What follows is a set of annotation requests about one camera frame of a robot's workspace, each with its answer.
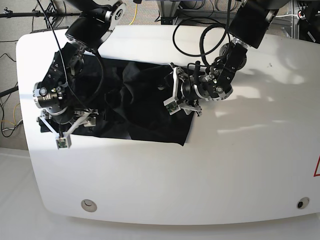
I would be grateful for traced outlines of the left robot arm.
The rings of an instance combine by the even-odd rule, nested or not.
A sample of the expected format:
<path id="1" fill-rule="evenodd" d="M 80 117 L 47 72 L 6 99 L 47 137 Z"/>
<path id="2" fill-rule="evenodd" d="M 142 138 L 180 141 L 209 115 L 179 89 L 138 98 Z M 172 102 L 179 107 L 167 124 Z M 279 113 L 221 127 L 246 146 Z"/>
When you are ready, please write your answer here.
<path id="1" fill-rule="evenodd" d="M 208 26 L 201 34 L 199 48 L 201 61 L 196 61 L 193 73 L 189 69 L 172 64 L 173 91 L 172 96 L 163 102 L 170 115 L 183 110 L 186 115 L 191 112 L 202 114 L 199 100 L 223 101 L 233 92 L 231 82 L 237 71 L 247 62 L 248 47 L 257 49 L 279 12 L 280 5 L 275 0 L 245 0 L 239 7 L 235 17 L 226 18 L 226 23 L 216 22 Z M 213 63 L 206 60 L 204 50 L 206 34 L 215 27 L 224 28 L 223 38 L 228 42 L 217 46 L 219 56 Z"/>

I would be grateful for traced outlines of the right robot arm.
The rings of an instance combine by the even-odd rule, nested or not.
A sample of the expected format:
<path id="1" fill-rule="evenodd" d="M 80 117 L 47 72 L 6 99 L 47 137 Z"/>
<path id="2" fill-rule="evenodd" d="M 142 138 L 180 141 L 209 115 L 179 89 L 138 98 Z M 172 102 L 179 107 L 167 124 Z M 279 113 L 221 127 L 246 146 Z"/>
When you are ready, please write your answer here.
<path id="1" fill-rule="evenodd" d="M 89 105 L 101 92 L 106 75 L 98 49 L 115 30 L 127 8 L 122 0 L 71 0 L 70 4 L 80 15 L 65 33 L 67 43 L 58 47 L 47 73 L 35 84 L 32 93 L 36 106 L 42 110 L 41 123 L 52 132 L 66 124 L 74 130 L 94 114 Z M 81 95 L 76 93 L 76 81 L 85 52 L 97 58 L 101 77 L 92 92 Z"/>

